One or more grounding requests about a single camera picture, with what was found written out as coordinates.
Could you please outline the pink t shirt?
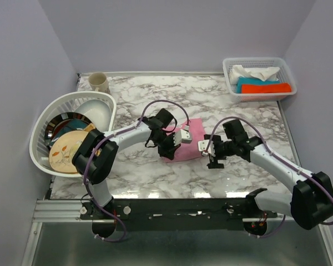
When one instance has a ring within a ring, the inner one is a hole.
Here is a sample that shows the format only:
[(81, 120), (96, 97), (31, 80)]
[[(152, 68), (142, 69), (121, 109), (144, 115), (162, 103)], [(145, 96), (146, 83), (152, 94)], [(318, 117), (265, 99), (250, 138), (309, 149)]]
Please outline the pink t shirt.
[(201, 152), (198, 150), (198, 142), (204, 139), (205, 129), (202, 118), (190, 119), (189, 132), (192, 136), (190, 144), (181, 144), (174, 154), (174, 159), (170, 160), (161, 157), (165, 163), (189, 161), (201, 157)]

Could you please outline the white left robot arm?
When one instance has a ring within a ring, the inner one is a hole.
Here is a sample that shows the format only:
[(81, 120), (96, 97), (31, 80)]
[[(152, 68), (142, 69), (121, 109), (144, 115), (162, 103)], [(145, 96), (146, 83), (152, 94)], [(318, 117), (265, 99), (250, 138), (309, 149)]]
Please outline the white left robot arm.
[(88, 133), (74, 154), (72, 164), (83, 175), (83, 183), (91, 196), (93, 213), (100, 219), (108, 218), (112, 212), (107, 177), (110, 174), (117, 153), (138, 143), (152, 142), (160, 157), (174, 159), (180, 147), (174, 141), (175, 134), (166, 128), (176, 118), (166, 109), (151, 117), (143, 116), (135, 123), (116, 131), (102, 133), (95, 129)]

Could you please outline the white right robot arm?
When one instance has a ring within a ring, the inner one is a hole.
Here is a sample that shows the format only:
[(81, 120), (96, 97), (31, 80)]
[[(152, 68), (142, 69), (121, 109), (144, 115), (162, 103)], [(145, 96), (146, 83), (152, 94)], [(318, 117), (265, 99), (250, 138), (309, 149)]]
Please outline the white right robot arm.
[(324, 172), (313, 173), (275, 152), (261, 133), (249, 137), (240, 117), (226, 117), (220, 124), (227, 136), (205, 135), (198, 142), (198, 150), (209, 158), (208, 168), (223, 168), (220, 160), (238, 156), (274, 176), (290, 194), (271, 192), (260, 188), (249, 193), (244, 203), (245, 213), (257, 217), (263, 211), (272, 211), (292, 217), (303, 229), (310, 230), (319, 224), (333, 225), (333, 187)]

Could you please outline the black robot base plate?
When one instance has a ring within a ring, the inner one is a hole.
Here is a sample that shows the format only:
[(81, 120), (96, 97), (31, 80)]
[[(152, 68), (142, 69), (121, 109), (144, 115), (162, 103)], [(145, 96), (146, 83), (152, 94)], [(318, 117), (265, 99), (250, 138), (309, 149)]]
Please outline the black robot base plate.
[(114, 199), (107, 211), (93, 202), (84, 202), (80, 218), (91, 220), (98, 230), (116, 231), (197, 231), (266, 227), (277, 214), (262, 211), (246, 198)]

